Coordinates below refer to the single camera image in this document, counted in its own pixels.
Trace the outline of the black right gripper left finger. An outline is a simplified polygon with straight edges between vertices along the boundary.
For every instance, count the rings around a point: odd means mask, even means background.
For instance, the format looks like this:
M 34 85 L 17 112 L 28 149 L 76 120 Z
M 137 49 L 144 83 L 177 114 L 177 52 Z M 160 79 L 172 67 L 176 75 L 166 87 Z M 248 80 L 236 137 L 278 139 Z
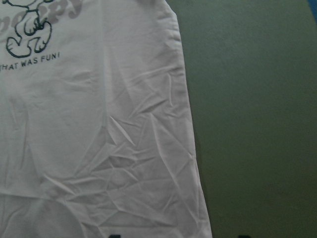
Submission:
M 122 238 L 122 236 L 119 234 L 111 234 L 108 238 Z

